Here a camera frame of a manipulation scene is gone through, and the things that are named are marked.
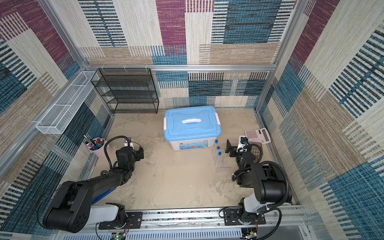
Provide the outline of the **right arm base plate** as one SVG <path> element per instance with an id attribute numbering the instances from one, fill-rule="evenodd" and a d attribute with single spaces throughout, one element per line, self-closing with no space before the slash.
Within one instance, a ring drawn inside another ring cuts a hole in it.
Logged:
<path id="1" fill-rule="evenodd" d="M 261 214 L 250 214 L 235 208 L 222 208 L 219 216 L 224 219 L 226 226 L 266 224 L 266 219 Z"/>

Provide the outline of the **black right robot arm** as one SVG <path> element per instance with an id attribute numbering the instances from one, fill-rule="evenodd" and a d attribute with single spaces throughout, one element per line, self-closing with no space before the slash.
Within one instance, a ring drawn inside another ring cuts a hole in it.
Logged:
<path id="1" fill-rule="evenodd" d="M 232 181 L 241 188 L 253 189 L 253 193 L 242 198 L 236 208 L 223 210 L 225 225 L 264 225 L 268 210 L 292 200 L 287 173 L 279 164 L 263 161 L 261 144 L 250 143 L 246 137 L 240 137 L 237 146 L 227 141 L 225 153 L 235 158 L 238 166 Z"/>

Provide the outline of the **blue-capped test tube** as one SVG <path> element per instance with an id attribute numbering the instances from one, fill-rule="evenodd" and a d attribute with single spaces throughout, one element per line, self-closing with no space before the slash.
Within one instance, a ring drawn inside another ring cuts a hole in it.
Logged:
<path id="1" fill-rule="evenodd" d="M 215 147 L 213 154 L 214 154 L 214 160 L 217 161 L 222 154 L 220 146 Z"/>
<path id="2" fill-rule="evenodd" d="M 215 154 L 217 152 L 217 147 L 218 147 L 218 140 L 216 139 L 214 142 L 213 156 L 215 156 Z"/>
<path id="3" fill-rule="evenodd" d="M 217 152 L 216 155 L 215 155 L 215 167 L 217 169 L 221 168 L 222 167 L 222 152 Z"/>

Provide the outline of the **clear test tube rack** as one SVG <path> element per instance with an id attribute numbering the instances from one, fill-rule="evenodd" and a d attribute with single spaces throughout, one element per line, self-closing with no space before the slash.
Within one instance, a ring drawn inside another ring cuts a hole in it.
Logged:
<path id="1" fill-rule="evenodd" d="M 222 157 L 222 167 L 219 168 L 219 169 L 217 169 L 217 168 L 215 167 L 216 172 L 226 172 L 226 171 L 229 170 L 229 166 L 228 166 L 227 161 L 226 161 L 225 150 L 222 150 L 222 149 L 221 149 L 221 152 L 222 152 L 222 156 L 223 156 L 223 157 Z"/>

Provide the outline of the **blue plastic box lid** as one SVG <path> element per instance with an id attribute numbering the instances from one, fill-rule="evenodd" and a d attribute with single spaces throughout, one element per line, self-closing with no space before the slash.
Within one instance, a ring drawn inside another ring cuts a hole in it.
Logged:
<path id="1" fill-rule="evenodd" d="M 164 115 L 164 136 L 169 142 L 215 138 L 222 134 L 212 106 L 170 109 Z"/>

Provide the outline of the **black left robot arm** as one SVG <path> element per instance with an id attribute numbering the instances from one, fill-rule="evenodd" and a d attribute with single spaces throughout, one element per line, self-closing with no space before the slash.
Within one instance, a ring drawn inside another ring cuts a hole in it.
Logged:
<path id="1" fill-rule="evenodd" d="M 123 138 L 125 145 L 116 151 L 115 163 L 112 163 L 108 151 L 104 149 L 110 167 L 108 171 L 84 181 L 67 181 L 41 201 L 43 204 L 52 198 L 46 212 L 38 208 L 37 222 L 42 228 L 78 233 L 86 226 L 97 224 L 116 229 L 128 224 L 124 205 L 107 203 L 93 206 L 96 200 L 100 200 L 110 190 L 126 184 L 132 177 L 135 163 L 144 158 L 142 146 L 135 150 L 135 142 L 130 137 Z"/>

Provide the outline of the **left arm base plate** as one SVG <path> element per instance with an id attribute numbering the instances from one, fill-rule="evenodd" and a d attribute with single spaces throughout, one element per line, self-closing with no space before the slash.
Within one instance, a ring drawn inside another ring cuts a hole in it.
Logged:
<path id="1" fill-rule="evenodd" d="M 102 222 L 99 224 L 99 230 L 128 230 L 139 229 L 142 224 L 143 212 L 127 212 L 123 217 L 117 216 L 114 221 Z"/>

